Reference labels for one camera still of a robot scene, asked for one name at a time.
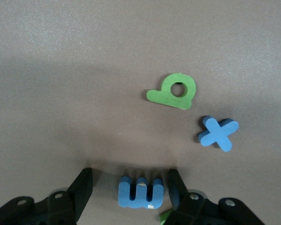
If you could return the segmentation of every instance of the green foam piece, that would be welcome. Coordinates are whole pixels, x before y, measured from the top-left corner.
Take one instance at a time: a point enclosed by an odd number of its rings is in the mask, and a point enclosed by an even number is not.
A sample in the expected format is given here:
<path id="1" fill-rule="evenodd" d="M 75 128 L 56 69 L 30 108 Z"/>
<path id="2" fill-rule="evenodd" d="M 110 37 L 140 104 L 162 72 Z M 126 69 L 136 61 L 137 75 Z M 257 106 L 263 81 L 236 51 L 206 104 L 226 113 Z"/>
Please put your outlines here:
<path id="1" fill-rule="evenodd" d="M 181 96 L 174 96 L 171 87 L 176 83 L 182 83 L 185 92 Z M 196 83 L 188 75 L 175 73 L 167 76 L 160 90 L 149 90 L 147 99 L 151 102 L 172 106 L 179 109 L 189 109 L 192 105 L 192 99 L 196 93 Z"/>
<path id="2" fill-rule="evenodd" d="M 160 217 L 160 225 L 163 225 L 165 223 L 165 221 L 167 220 L 167 218 L 169 217 L 169 215 L 172 211 L 173 210 L 166 211 L 159 216 Z"/>

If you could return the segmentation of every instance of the screw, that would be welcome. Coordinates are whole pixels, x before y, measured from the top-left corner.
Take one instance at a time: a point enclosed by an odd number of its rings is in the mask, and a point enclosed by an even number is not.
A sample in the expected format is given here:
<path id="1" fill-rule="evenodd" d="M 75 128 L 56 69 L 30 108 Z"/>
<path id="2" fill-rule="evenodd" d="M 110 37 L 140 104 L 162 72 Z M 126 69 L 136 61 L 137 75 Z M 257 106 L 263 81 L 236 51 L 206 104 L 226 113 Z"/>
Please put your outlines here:
<path id="1" fill-rule="evenodd" d="M 62 193 L 58 193 L 54 196 L 54 198 L 61 198 L 62 197 Z"/>
<path id="2" fill-rule="evenodd" d="M 232 200 L 230 200 L 230 199 L 227 199 L 227 200 L 225 201 L 225 203 L 226 203 L 226 205 L 228 205 L 228 206 L 235 206 L 234 201 L 232 201 Z"/>
<path id="3" fill-rule="evenodd" d="M 24 205 L 27 202 L 26 199 L 20 200 L 17 202 L 17 205 Z"/>
<path id="4" fill-rule="evenodd" d="M 198 200 L 199 196 L 197 196 L 196 194 L 191 194 L 190 198 L 193 199 L 193 200 Z"/>

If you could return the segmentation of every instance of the blue foam letter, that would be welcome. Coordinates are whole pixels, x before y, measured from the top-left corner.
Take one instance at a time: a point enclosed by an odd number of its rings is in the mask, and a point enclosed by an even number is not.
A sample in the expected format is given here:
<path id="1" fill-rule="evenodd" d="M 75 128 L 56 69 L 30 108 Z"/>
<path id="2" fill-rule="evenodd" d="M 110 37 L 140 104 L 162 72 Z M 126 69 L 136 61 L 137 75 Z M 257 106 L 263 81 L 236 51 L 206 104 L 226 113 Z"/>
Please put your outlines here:
<path id="1" fill-rule="evenodd" d="M 238 123 L 232 119 L 226 119 L 220 124 L 215 118 L 206 116 L 203 119 L 203 124 L 207 128 L 206 131 L 199 134 L 198 139 L 203 146 L 209 146 L 215 142 L 223 151 L 230 151 L 232 142 L 228 136 L 238 129 Z"/>
<path id="2" fill-rule="evenodd" d="M 163 180 L 155 179 L 153 186 L 148 186 L 146 178 L 138 178 L 136 185 L 130 177 L 124 176 L 118 185 L 118 204 L 133 209 L 158 209 L 163 203 Z"/>

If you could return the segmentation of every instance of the mounting hole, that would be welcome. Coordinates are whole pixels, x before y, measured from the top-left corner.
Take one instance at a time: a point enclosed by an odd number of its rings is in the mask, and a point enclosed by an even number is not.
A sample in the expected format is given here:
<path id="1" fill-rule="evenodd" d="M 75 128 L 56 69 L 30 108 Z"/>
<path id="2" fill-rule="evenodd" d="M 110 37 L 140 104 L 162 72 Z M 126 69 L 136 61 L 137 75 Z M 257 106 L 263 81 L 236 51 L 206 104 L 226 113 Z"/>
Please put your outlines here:
<path id="1" fill-rule="evenodd" d="M 227 200 L 225 201 L 225 203 L 226 203 L 226 205 L 228 205 L 228 206 L 235 206 L 235 202 L 232 201 L 232 200 L 230 200 L 230 199 L 227 199 Z"/>
<path id="2" fill-rule="evenodd" d="M 26 204 L 27 200 L 26 199 L 23 199 L 23 200 L 20 200 L 17 202 L 17 205 L 24 205 Z"/>
<path id="3" fill-rule="evenodd" d="M 61 198 L 62 197 L 62 193 L 58 193 L 54 196 L 54 198 Z"/>
<path id="4" fill-rule="evenodd" d="M 171 86 L 170 91 L 174 96 L 180 97 L 183 96 L 185 93 L 185 86 L 182 83 L 174 83 Z"/>
<path id="5" fill-rule="evenodd" d="M 60 221 L 58 221 L 58 224 L 65 224 L 66 220 L 65 219 L 61 219 Z"/>
<path id="6" fill-rule="evenodd" d="M 190 198 L 193 199 L 193 200 L 198 200 L 199 196 L 197 196 L 196 194 L 191 194 Z"/>

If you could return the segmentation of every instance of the gray floor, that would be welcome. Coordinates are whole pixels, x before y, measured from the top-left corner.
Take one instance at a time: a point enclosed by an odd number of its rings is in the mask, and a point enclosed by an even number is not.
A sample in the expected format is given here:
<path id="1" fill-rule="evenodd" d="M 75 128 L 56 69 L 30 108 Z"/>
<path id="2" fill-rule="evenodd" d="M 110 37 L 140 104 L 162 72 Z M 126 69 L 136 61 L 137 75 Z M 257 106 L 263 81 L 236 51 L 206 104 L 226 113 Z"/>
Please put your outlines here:
<path id="1" fill-rule="evenodd" d="M 197 84 L 190 110 L 145 99 L 174 72 Z M 205 115 L 239 122 L 230 152 L 198 143 Z M 124 209 L 118 180 L 171 167 L 281 225 L 281 1 L 0 0 L 0 206 L 85 166 L 96 185 L 79 225 L 159 224 L 168 194 Z"/>

